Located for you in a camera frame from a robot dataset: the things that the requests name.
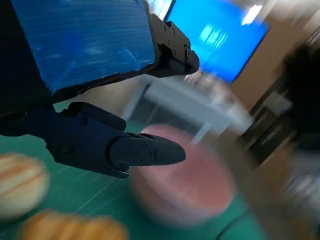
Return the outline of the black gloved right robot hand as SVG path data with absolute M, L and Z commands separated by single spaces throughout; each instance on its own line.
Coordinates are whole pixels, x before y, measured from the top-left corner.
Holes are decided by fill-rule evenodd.
M 320 135 L 320 49 L 303 44 L 284 62 L 284 79 L 298 135 Z

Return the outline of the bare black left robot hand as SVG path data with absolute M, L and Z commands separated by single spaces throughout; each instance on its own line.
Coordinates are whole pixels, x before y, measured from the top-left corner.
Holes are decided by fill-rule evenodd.
M 3 0 L 0 3 L 0 133 L 43 139 L 57 163 L 129 176 L 135 166 L 182 162 L 169 139 L 126 132 L 124 119 L 85 102 L 54 104 L 140 75 L 195 73 L 190 40 L 145 0 Z

